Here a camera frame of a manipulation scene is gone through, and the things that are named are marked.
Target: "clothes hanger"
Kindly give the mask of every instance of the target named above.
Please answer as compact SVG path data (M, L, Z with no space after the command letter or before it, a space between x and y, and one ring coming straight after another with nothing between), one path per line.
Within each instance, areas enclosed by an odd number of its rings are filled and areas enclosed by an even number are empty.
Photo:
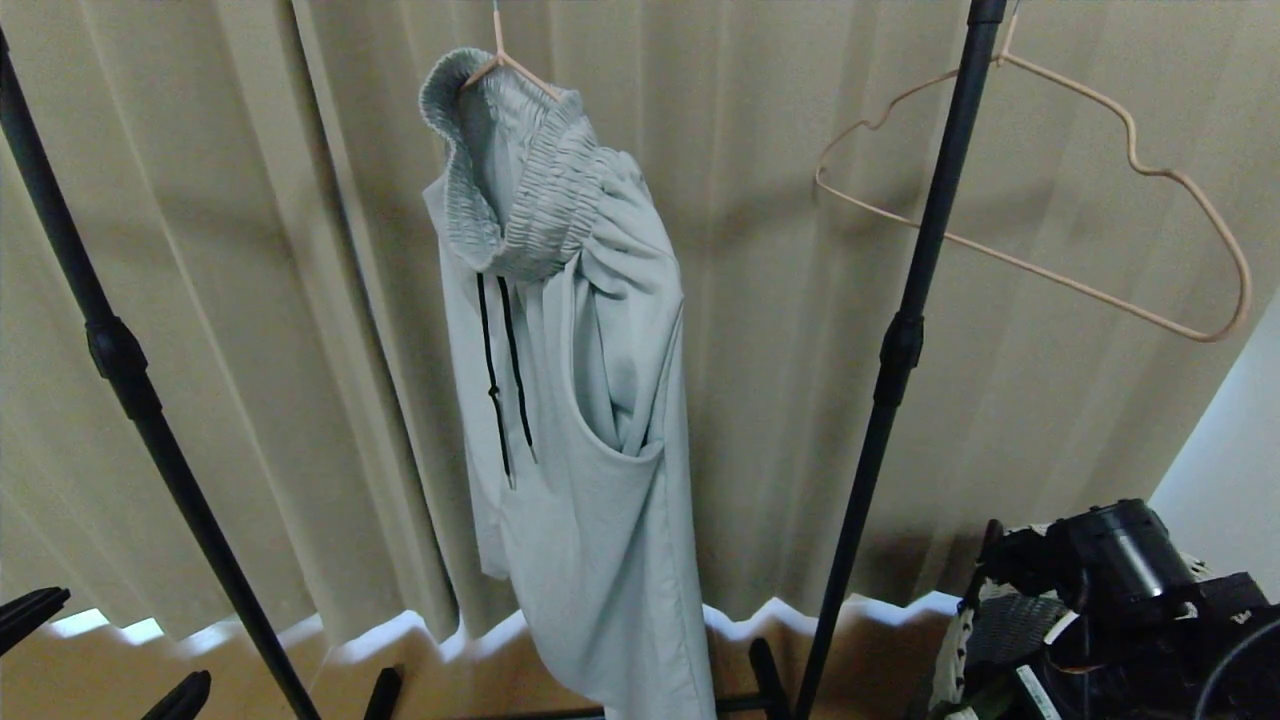
M480 69L472 73L471 77L467 78L467 82L462 83L462 87L458 91L461 92L471 87L472 85L480 82L480 78L489 74L498 67L508 67L516 70L517 73L525 76L525 78L529 79L529 82L541 88L541 91L549 95L552 100L559 102L561 94L558 90L556 90L547 82L543 82L543 79L531 73L529 68L521 65L520 63L516 61L515 58L507 54L507 45L503 42L502 38L502 13L498 12L498 0L493 0L493 35L498 45L498 50L493 54L493 59L480 65Z
M973 250L977 250L978 252L989 255L989 256L992 256L992 258L995 258L997 260L1002 260L1005 263L1009 263L1010 265L1014 265L1014 266L1020 268L1023 270L1034 273L1034 274L1037 274L1037 275L1039 275L1042 278L1053 281L1053 282L1056 282L1056 283L1059 283L1061 286L1069 287L1069 288L1071 288L1071 290L1074 290L1076 292L1082 292L1082 293L1084 293L1084 295L1087 295L1089 297L1093 297L1094 300L1101 300L1102 302L1106 302L1107 305L1111 305L1114 307L1124 310L1125 313L1135 315L1135 316L1138 316L1138 318L1140 318L1140 319L1143 319L1143 320L1146 320L1148 323L1152 323L1155 325L1158 325L1161 328L1165 328L1167 331L1178 333L1178 334L1180 334L1180 336L1183 336L1185 338L1193 340L1196 342L1217 342L1217 341L1222 340L1224 337L1226 337L1228 334L1230 334L1231 331L1234 331L1242 322L1244 322L1244 318L1249 313L1249 305L1253 301L1253 279L1249 275L1249 263L1248 263L1248 260L1245 260L1244 252L1240 250L1240 245L1239 245L1239 242L1236 242L1235 236L1231 234L1231 229L1229 227L1226 227L1226 222L1222 219L1222 215L1220 215L1219 211L1217 211L1217 209L1213 208L1213 204L1210 202L1208 197L1204 196L1204 192L1201 191L1199 186L1196 184L1196 182L1192 178L1187 177L1184 173L1181 173L1179 170L1175 170L1175 169L1170 169L1170 168L1151 168L1151 167L1143 165L1142 161L1138 160L1138 124L1133 119L1133 115L1129 113L1129 110L1126 110L1123 105L1120 105L1115 100L1107 97L1106 95L1102 95L1101 92L1098 92L1098 91L1096 91L1096 90L1093 90L1093 88L1091 88L1088 86L1084 86L1084 85L1082 85L1079 82L1075 82L1074 79L1066 78L1064 76L1060 76L1060 74L1055 73L1053 70L1050 70L1047 68L1037 65L1037 64L1032 63L1030 60L1027 60L1024 58L1019 58L1018 55L1014 55L1012 53L1010 53L1009 51L1009 46L1012 44L1014 31L1016 28L1018 28L1018 4L1015 3L1014 4L1012 17L1009 20L1009 29L1007 29L1007 32L1005 35L1005 42L1001 46L1000 51L996 54L996 56L992 58L992 61L996 63L996 67L1000 68L1000 67L1004 67L1005 63L1009 63L1009 64L1011 64L1014 67L1021 68L1021 69L1024 69L1024 70L1027 70L1029 73L1033 73L1036 76L1039 76L1039 77L1042 77L1042 78L1044 78L1044 79L1047 79L1050 82L1060 85L1060 86L1062 86L1062 87L1065 87L1065 88L1068 88L1068 90L1070 90L1073 92L1083 95L1084 97L1088 97L1089 100L1093 100L1094 102L1105 106L1106 109L1111 110L1112 113L1116 114L1116 117L1120 118L1120 120L1124 123L1124 127L1125 127L1125 136L1126 136L1126 141L1128 141L1128 160L1129 160L1129 167L1133 168L1133 170L1137 172L1138 174L1142 174L1142 176L1146 176L1146 177L1169 178L1169 179L1176 182L1179 186L1181 186L1192 196L1192 199L1196 200L1197 205L1199 205L1201 210L1203 210L1204 215L1208 218L1210 223L1213 225L1213 229L1221 237L1222 245L1226 247L1228 254L1230 254L1231 261L1235 264L1235 272L1239 275L1240 291L1239 291L1239 296L1238 296L1236 302L1235 302L1235 311L1231 314L1231 319L1225 325L1222 325L1221 329L1217 329L1217 331L1213 331L1213 332L1207 332L1207 333L1206 332L1201 332L1201 331L1196 331L1196 329L1188 328L1187 325L1183 325L1180 323L1170 320L1169 318L1165 318L1162 315L1152 313L1151 310L1147 310L1147 309L1139 307L1139 306L1137 306L1137 305L1134 305L1132 302L1126 302L1124 300L1120 300L1119 297L1115 297L1112 295L1102 292L1101 290L1093 288L1093 287L1091 287L1088 284L1084 284L1084 283L1082 283L1079 281L1074 281L1071 278L1068 278L1065 275L1055 273L1053 270L1048 270L1048 269L1041 268L1039 265L1034 265L1032 263L1028 263L1027 260L1021 260L1021 259L1014 258L1012 255L1007 255L1007 254L1001 252L998 250L993 250L993 249L987 247L984 245L979 245L979 243L977 243L977 242L974 242L972 240L960 237L960 236L950 233L950 232L948 233L943 233L943 237L946 237L947 240L955 241L955 242L957 242L960 245L964 245L965 247L970 247ZM842 140L845 140L855 129L858 129L860 127L865 127L869 131L877 131L877 129L879 129L879 127L883 126L886 120L888 120L890 113L893 111L893 106L895 105L897 105L899 102L901 102L906 97L910 97L911 95L915 95L916 92L919 92L919 91L922 91L922 90L924 90L927 87L932 87L932 86L934 86L934 85L937 85L940 82L945 82L947 79L951 79L951 78L956 77L957 72L959 70L951 70L951 72L941 74L941 76L938 76L938 77L936 77L933 79L929 79L929 81L925 81L925 82L923 82L920 85L916 85L915 87L911 87L906 92L902 92L897 97L893 97L892 100L890 100L888 106L884 109L884 113L879 117L878 120L876 120L876 122L872 122L872 120L868 120L868 119L859 120L858 123L854 123L852 126L850 126L849 128L846 128L844 132L841 132L840 135L837 135L836 138L832 140L831 143L827 145L826 149L823 149L822 156L818 159L818 168L814 172L814 181L818 183L818 187L826 190L827 192L835 195L836 197L840 197L841 200L845 200L846 202L852 202L854 205L858 205L859 208L863 208L865 210L870 210L872 213L876 213L877 215L879 215L882 218L888 218L890 220L895 220L897 223L902 223L902 224L910 225L913 228L919 228L920 224L916 223L915 220L904 218L902 215L899 215L896 213L891 213L888 210L884 210L884 209L877 208L874 205L870 205L869 202L864 202L861 200L858 200L856 197L852 197L852 196L850 196L850 195L847 195L847 193L845 193L845 192L842 192L840 190L836 190L831 184L828 184L827 181L823 177L823 173L827 169L826 168L827 156L831 154L831 151L837 145L840 145L840 142Z

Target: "light under curtain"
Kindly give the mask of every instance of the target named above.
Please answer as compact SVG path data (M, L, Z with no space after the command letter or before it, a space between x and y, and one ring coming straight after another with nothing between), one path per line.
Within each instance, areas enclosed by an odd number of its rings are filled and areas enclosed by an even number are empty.
M512 54L582 91L680 256L704 600L815 614L914 236L813 191L842 126L952 67L960 0L509 3ZM278 628L408 609L436 638L509 615L479 569L421 190L417 87L490 47L486 3L6 0L0 22L108 295ZM1280 6L1024 3L1019 51L1117 97L1280 279ZM950 86L832 179L918 214ZM1125 170L1115 118L993 69L951 227L1160 307L1229 315L1207 222ZM3 593L186 635L230 614L88 355L5 147ZM1257 309L1256 316L1261 315ZM1158 483L1248 337L1199 346L947 247L851 591L955 589L988 518Z

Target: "cable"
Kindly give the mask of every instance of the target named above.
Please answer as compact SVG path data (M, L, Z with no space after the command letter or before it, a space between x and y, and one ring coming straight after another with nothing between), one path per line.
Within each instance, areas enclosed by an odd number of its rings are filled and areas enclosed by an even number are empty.
M1257 630L1253 630L1248 635L1240 638L1231 650L1226 651L1222 657L1219 659L1217 664L1213 665L1213 670L1210 671L1208 678L1204 679L1204 687L1201 688L1201 694L1196 700L1196 711L1192 712L1192 720L1203 720L1204 712L1208 711L1208 701L1213 696L1213 689L1217 688L1217 683L1222 679L1222 674L1226 673L1226 666L1231 664L1242 652L1249 648L1253 643L1262 639L1267 633L1280 628L1280 618L1272 618L1270 623L1262 625Z

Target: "black drawstring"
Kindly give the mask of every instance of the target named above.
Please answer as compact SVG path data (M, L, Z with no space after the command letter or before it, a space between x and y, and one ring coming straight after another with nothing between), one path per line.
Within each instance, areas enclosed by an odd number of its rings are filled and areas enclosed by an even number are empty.
M511 295L507 290L506 278L498 278L498 287L502 290L502 311L507 324L507 343L511 346L511 368L516 373L516 395L520 400L520 421L525 428L525 441L529 443L529 452L538 462L538 454L534 452L534 433L529 429L529 413L525 407L525 380L520 375L520 355L516 351L516 328L511 319ZM489 368L489 397L493 398L493 411L498 418L498 442L502 445L502 469L507 473L507 482L511 489L516 489L516 480L511 474L511 457L507 455L507 428L502 421L502 402L498 400L498 373L493 366L493 340L489 336L489 304L484 295L484 275L476 274L476 292L480 295L480 324L484 331L484 360Z
M529 429L529 413L525 410L525 380L520 377L520 354L516 352L516 327L511 322L511 296L507 293L507 278L498 278L498 287L502 290L502 314L507 320L507 345L511 346L511 369L516 373L516 396L520 400L520 424L525 427L525 442L529 443L529 454L538 462L538 454L534 452L534 433Z

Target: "black pole joint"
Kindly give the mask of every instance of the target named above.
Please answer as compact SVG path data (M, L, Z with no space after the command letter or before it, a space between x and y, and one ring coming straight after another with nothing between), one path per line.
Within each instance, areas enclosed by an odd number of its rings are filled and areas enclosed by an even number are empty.
M97 374L111 383L124 414L134 421L160 414L164 406L147 378L147 356L124 320L113 315L110 320L84 323L84 334Z
M920 364L924 350L924 318L908 316L901 311L884 331L881 345L881 374L876 379L876 404L897 407L906 395L906 380Z

